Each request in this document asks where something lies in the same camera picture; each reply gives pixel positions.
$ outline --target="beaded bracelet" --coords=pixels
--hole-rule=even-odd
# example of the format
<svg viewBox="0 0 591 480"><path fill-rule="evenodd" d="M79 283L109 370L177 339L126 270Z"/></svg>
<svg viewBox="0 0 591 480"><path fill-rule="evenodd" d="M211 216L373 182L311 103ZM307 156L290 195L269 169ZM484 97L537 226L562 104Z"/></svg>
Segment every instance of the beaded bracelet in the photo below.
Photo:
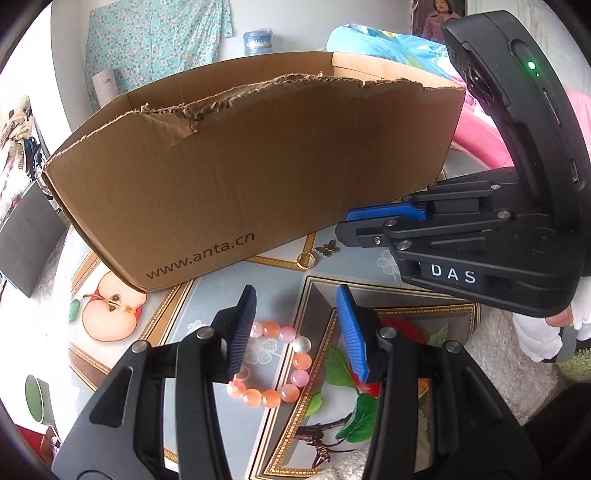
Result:
<svg viewBox="0 0 591 480"><path fill-rule="evenodd" d="M267 408L277 408L282 401L287 403L295 402L300 396L298 387L305 387L310 381L308 370L312 365L312 358L308 352L312 348L310 339L298 336L292 327L279 327L276 322L254 321L251 329L251 337L278 338L283 343L291 344L295 355L292 365L295 370L290 375L290 382L283 385L279 390L265 390L260 392L256 388L246 388L242 380L234 375L234 379L228 383L226 390L231 397L241 398L248 407L263 405Z"/></svg>

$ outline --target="halved apple image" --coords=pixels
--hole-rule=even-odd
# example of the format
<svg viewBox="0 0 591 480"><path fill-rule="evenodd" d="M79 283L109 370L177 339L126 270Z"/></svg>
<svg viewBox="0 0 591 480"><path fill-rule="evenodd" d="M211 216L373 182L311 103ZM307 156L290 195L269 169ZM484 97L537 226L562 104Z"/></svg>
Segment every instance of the halved apple image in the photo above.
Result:
<svg viewBox="0 0 591 480"><path fill-rule="evenodd" d="M131 335L138 324L146 294L123 283L113 272L100 279L82 310L86 333L99 342L116 342Z"/></svg>

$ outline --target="leaf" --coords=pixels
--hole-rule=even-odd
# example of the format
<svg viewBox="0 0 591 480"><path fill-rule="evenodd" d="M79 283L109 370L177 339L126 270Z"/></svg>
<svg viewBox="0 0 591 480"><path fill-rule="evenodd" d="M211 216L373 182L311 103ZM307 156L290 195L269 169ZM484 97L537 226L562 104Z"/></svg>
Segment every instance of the leaf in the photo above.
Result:
<svg viewBox="0 0 591 480"><path fill-rule="evenodd" d="M442 346L447 339L447 323L443 326L441 330L437 333L434 333L429 337L429 341L427 342L428 345L431 346Z"/></svg>
<svg viewBox="0 0 591 480"><path fill-rule="evenodd" d="M80 311L80 300L72 300L70 302L70 311L68 312L68 323L74 323L78 318L78 312Z"/></svg>
<svg viewBox="0 0 591 480"><path fill-rule="evenodd" d="M326 359L324 367L326 368L326 381L330 385L349 387L357 390L355 382L351 378L351 373L349 373L349 364L340 350L336 348L330 349L329 357Z"/></svg>
<svg viewBox="0 0 591 480"><path fill-rule="evenodd" d="M374 432L375 417L378 412L378 399L362 393L357 397L351 421L336 434L336 439L347 442L363 442Z"/></svg>
<svg viewBox="0 0 591 480"><path fill-rule="evenodd" d="M306 411L306 415L304 417L309 417L313 413L316 413L318 409L322 406L322 395L318 392L316 395L312 397L310 400L310 405L308 405L308 410Z"/></svg>

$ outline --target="teal floral fabric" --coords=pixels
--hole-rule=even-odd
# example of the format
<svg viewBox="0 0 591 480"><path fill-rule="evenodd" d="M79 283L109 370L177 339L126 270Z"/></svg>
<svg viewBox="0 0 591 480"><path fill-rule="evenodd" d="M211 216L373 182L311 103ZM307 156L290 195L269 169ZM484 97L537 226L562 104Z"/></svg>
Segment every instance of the teal floral fabric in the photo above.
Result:
<svg viewBox="0 0 591 480"><path fill-rule="evenodd" d="M90 13L86 86L94 111L92 77L113 69L119 92L217 60L232 36L229 0L120 0Z"/></svg>

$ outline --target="paper roll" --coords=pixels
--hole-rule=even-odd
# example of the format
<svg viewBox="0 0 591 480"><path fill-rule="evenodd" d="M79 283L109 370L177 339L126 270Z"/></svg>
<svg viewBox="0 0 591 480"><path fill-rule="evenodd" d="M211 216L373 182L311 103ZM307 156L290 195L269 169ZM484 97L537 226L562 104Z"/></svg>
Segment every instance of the paper roll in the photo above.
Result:
<svg viewBox="0 0 591 480"><path fill-rule="evenodd" d="M92 85L95 87L96 97L99 99L101 108L119 95L119 88L115 81L113 69L103 70L93 76Z"/></svg>

